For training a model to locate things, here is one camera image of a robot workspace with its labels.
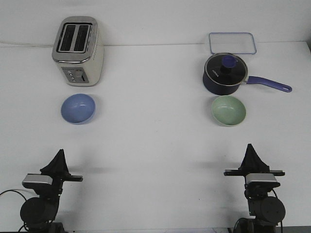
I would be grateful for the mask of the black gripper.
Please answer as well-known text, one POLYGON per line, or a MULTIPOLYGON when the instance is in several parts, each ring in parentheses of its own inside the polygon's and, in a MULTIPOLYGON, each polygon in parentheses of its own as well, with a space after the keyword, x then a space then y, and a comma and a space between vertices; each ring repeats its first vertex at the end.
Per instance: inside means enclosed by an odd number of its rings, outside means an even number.
POLYGON ((270 167, 257 155, 252 144, 247 145, 244 159, 238 169, 226 169, 224 171, 225 176, 245 177, 248 174, 273 174, 274 176, 285 176, 285 172, 282 170, 270 170, 270 167))
POLYGON ((65 159, 63 149, 60 149, 51 162, 40 169, 41 175, 52 178, 51 192, 60 192, 64 182, 82 182, 83 176, 71 175, 65 159))

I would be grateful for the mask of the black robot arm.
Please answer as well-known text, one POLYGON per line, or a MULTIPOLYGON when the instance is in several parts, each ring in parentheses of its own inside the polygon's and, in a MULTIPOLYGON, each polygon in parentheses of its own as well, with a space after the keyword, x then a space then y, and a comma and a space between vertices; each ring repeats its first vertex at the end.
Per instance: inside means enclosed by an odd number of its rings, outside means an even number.
POLYGON ((28 173, 22 185, 38 196, 26 200, 20 209, 23 228, 29 233, 64 233, 63 223, 55 222, 63 183, 82 181, 82 176, 69 173, 63 149, 39 174, 28 173))
POLYGON ((253 218, 239 218, 231 233, 275 233, 276 227, 286 215, 282 201, 277 197, 275 188, 280 187, 276 177, 285 175, 282 170, 271 170, 248 144, 242 163, 238 169, 226 169, 225 176, 244 178, 244 196, 248 212, 253 218))

